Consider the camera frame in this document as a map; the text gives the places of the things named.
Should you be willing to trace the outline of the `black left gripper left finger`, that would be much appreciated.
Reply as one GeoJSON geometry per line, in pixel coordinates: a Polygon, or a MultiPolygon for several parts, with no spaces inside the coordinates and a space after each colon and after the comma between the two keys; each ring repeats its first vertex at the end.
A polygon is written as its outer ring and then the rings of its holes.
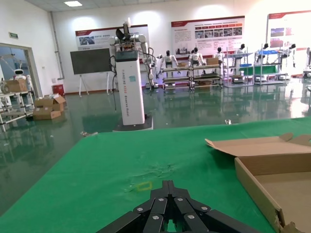
{"type": "Polygon", "coordinates": [[[163,181],[162,187],[152,190],[149,200],[135,207],[113,222],[109,223],[99,233],[165,233],[168,219],[165,216],[169,181],[163,181]]]}

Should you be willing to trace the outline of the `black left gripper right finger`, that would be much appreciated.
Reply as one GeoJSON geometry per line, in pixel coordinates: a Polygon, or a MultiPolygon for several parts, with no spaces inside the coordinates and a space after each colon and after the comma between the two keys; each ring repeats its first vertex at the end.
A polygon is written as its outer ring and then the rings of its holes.
{"type": "Polygon", "coordinates": [[[190,197],[169,181],[172,218],[178,231],[191,233],[257,233],[258,230],[190,197]]]}

